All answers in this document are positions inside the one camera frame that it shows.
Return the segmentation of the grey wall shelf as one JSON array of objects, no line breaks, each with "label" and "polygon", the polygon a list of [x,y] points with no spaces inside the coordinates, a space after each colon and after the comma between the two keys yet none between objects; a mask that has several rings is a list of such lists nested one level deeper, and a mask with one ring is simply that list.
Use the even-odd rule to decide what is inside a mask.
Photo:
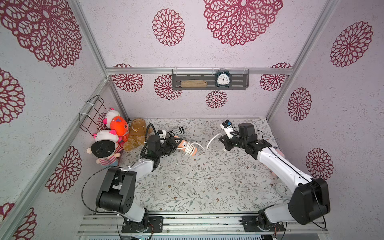
[{"label": "grey wall shelf", "polygon": [[[231,75],[231,84],[227,88],[216,87],[216,74],[219,71],[228,71]],[[246,90],[249,86],[250,70],[244,68],[240,71],[219,69],[210,72],[180,72],[172,70],[171,81],[174,90]],[[208,86],[206,88],[182,88],[181,81],[184,80],[201,80],[206,81]]]}]

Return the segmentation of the orange power strip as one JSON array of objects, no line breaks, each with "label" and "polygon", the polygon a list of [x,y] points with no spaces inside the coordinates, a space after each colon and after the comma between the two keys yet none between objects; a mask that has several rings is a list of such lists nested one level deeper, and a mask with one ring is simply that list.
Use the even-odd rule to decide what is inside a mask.
[{"label": "orange power strip", "polygon": [[198,146],[200,144],[196,142],[188,142],[184,139],[178,140],[178,150],[182,150],[185,156],[194,157],[198,152]]}]

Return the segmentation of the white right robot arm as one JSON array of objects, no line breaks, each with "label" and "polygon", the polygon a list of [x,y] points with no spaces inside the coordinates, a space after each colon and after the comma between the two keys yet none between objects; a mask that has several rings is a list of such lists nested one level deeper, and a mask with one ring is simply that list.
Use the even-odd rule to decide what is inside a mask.
[{"label": "white right robot arm", "polygon": [[258,226],[262,230],[279,222],[296,221],[306,225],[330,212],[327,182],[322,178],[315,179],[292,165],[269,142],[257,136],[253,124],[242,123],[234,129],[226,120],[221,123],[221,128],[225,135],[219,140],[227,151],[235,147],[245,150],[275,173],[293,194],[287,204],[272,205],[258,212]]}]

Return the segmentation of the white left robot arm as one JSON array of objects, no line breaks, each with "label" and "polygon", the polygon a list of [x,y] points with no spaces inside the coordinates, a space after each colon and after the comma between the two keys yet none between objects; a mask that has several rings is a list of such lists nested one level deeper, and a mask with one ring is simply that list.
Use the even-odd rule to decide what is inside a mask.
[{"label": "white left robot arm", "polygon": [[96,197],[96,206],[117,213],[130,222],[146,226],[149,222],[148,210],[134,201],[136,181],[153,172],[160,159],[175,152],[182,140],[178,136],[166,139],[158,135],[149,136],[141,158],[131,167],[111,167],[107,170]]}]

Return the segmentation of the black faced striped plush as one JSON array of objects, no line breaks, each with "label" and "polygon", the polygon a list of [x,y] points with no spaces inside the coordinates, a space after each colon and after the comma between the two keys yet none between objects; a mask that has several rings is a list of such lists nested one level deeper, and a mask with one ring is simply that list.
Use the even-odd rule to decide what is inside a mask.
[{"label": "black faced striped plush", "polygon": [[116,130],[101,130],[97,134],[93,134],[95,142],[86,152],[94,155],[96,163],[102,166],[115,166],[119,164],[119,158],[123,152],[122,138],[117,134]]}]

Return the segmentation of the striped black white object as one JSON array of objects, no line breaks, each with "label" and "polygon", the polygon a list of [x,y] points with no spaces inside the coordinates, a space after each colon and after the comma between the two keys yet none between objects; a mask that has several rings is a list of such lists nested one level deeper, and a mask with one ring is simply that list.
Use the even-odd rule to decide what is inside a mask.
[{"label": "striped black white object", "polygon": [[178,136],[181,137],[185,134],[185,129],[183,127],[175,127],[169,131],[169,135],[172,137]]}]

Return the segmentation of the brown teddy bear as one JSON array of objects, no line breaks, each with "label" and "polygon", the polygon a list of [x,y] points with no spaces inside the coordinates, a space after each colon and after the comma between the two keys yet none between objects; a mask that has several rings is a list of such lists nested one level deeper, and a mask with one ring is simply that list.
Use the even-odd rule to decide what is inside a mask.
[{"label": "brown teddy bear", "polygon": [[123,137],[123,149],[129,152],[144,145],[146,130],[147,124],[144,119],[134,119],[131,122],[129,133]]}]

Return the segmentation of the white alarm clock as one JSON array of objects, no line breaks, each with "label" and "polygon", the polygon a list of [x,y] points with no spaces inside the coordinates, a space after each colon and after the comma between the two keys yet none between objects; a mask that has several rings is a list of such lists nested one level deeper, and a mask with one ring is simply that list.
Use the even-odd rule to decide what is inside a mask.
[{"label": "white alarm clock", "polygon": [[292,191],[284,183],[277,183],[276,191],[279,195],[286,199],[290,199],[293,195]]}]

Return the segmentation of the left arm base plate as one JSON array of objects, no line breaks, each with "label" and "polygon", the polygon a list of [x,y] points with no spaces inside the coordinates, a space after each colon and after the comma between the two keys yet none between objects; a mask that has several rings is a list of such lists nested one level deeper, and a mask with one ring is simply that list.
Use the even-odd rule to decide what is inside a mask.
[{"label": "left arm base plate", "polygon": [[163,217],[144,217],[139,223],[124,220],[121,232],[124,234],[161,233],[163,231]]}]

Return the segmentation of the orange plush toy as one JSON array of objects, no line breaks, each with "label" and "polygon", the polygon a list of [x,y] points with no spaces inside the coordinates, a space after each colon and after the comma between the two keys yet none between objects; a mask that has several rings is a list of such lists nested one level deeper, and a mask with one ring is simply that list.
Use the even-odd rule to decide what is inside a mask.
[{"label": "orange plush toy", "polygon": [[127,142],[130,134],[129,124],[122,117],[114,117],[110,123],[110,129],[114,130],[116,134],[125,143]]}]

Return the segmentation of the tan pouch on shelf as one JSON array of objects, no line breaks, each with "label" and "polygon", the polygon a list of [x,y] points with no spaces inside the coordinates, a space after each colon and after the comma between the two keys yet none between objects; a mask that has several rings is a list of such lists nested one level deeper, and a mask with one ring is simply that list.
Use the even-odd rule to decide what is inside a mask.
[{"label": "tan pouch on shelf", "polygon": [[181,81],[182,88],[206,88],[208,83],[201,80],[184,80]]}]

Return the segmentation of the teal alarm clock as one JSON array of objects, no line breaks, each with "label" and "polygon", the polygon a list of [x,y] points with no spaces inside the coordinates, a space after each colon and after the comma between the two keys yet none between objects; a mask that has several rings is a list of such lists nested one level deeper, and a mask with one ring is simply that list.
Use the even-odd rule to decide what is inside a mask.
[{"label": "teal alarm clock", "polygon": [[227,88],[230,86],[231,82],[231,75],[228,71],[217,72],[215,83],[217,88]]}]

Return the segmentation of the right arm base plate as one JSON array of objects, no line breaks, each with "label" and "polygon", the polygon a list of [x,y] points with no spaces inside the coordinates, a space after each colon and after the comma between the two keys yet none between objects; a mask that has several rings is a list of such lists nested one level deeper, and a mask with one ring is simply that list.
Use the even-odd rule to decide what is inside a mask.
[{"label": "right arm base plate", "polygon": [[286,229],[282,222],[270,223],[266,218],[256,215],[242,216],[239,222],[245,232],[281,232]]}]

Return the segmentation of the pink frog plush toy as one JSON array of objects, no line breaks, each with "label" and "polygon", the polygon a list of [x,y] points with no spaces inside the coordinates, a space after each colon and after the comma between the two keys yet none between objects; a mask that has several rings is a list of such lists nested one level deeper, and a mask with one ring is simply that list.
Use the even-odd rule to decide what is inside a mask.
[{"label": "pink frog plush toy", "polygon": [[[283,158],[285,158],[285,155],[284,155],[284,153],[283,153],[282,151],[280,151],[278,148],[275,148],[275,150],[277,151],[277,153],[279,153],[280,156],[282,156]],[[273,176],[274,178],[277,178],[277,177],[278,177],[274,172],[272,172],[272,176]]]}]

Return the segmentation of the white pink plush toy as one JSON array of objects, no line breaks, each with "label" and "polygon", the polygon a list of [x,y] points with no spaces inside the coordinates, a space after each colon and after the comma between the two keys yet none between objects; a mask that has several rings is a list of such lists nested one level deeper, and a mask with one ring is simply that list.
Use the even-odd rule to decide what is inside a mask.
[{"label": "white pink plush toy", "polygon": [[109,129],[110,126],[111,126],[112,120],[115,117],[120,117],[120,116],[121,115],[120,115],[120,113],[117,110],[111,108],[110,110],[107,111],[106,116],[103,119],[103,124],[106,125],[107,128]]}]

